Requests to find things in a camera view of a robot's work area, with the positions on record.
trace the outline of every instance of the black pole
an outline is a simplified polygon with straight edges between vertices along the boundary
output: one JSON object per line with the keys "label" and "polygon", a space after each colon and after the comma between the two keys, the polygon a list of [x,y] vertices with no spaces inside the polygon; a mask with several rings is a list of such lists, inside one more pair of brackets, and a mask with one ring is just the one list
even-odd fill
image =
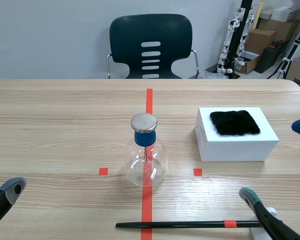
{"label": "black pole", "polygon": [[226,58],[228,59],[228,62],[224,65],[225,69],[232,69],[232,73],[226,73],[225,75],[227,75],[229,77],[229,79],[233,79],[234,78],[234,74],[235,74],[235,63],[234,63],[234,59],[237,56],[237,50],[238,50],[238,46],[240,44],[240,39],[242,36],[242,33],[244,32],[245,29],[245,25],[246,25],[246,21],[248,19],[248,15],[250,13],[250,9],[251,9],[251,5],[252,5],[252,1],[253,0],[242,0],[241,3],[241,8],[245,9],[244,15],[243,15],[243,19],[242,22],[240,23],[240,26],[234,31],[230,45],[229,45],[229,52],[226,56]]}
{"label": "black pole", "polygon": [[286,77],[288,75],[288,71],[289,71],[290,66],[291,66],[291,62],[292,62],[291,58],[295,54],[295,52],[296,52],[299,45],[300,45],[300,35],[296,40],[294,40],[294,46],[292,47],[291,51],[289,52],[288,56],[286,57],[288,60],[282,61],[280,63],[280,65],[276,68],[276,70],[267,79],[270,79],[272,76],[274,76],[280,68],[281,68],[281,70],[286,69],[286,66],[288,65],[285,73],[283,74],[283,78],[286,79]]}
{"label": "black pole", "polygon": [[[236,223],[237,228],[262,228],[258,220],[255,221],[231,221]],[[151,222],[121,222],[116,228],[138,228],[138,229],[212,229],[227,228],[225,221],[151,221]]]}

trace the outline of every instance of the floor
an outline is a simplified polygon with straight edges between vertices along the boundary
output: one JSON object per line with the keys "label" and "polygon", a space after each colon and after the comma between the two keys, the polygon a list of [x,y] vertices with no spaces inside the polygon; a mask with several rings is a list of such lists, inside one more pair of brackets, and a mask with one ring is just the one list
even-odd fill
{"label": "floor", "polygon": [[[264,73],[258,73],[256,71],[252,71],[248,74],[242,74],[240,72],[235,72],[236,74],[240,75],[242,79],[267,79],[271,74],[274,73],[274,71],[277,69],[277,67],[279,66],[279,64],[282,62],[282,59],[278,59],[275,64],[270,67],[267,71],[265,71]],[[271,79],[277,79],[277,77],[279,76],[279,73],[276,73],[273,77],[271,77]]]}

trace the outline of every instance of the black stick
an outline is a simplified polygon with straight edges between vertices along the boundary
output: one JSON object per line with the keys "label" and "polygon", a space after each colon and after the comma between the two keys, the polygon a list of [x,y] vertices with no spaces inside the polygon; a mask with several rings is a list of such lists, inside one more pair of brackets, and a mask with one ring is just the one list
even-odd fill
{"label": "black stick", "polygon": [[212,228],[262,228],[258,220],[255,221],[151,221],[151,222],[121,222],[116,228],[152,228],[152,229],[212,229]]}

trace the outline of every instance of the white wall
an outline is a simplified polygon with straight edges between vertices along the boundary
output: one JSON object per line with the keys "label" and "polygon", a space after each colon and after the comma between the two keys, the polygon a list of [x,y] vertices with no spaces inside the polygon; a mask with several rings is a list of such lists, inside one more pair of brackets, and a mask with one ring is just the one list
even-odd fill
{"label": "white wall", "polygon": [[[111,22],[148,13],[190,19],[192,47],[204,70],[217,63],[240,5],[241,0],[0,0],[0,78],[107,78]],[[113,78],[128,75],[126,65],[111,66]],[[182,78],[193,76],[194,56],[175,62],[172,70]]]}

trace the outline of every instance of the chair backrest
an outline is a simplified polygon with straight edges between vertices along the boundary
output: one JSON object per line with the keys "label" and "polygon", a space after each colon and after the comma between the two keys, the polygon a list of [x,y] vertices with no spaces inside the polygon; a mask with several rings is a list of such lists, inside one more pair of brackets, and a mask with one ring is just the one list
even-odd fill
{"label": "chair backrest", "polygon": [[192,26],[179,14],[122,16],[110,27],[113,61],[127,64],[128,79],[179,78],[171,71],[172,63],[188,58],[192,47]]}

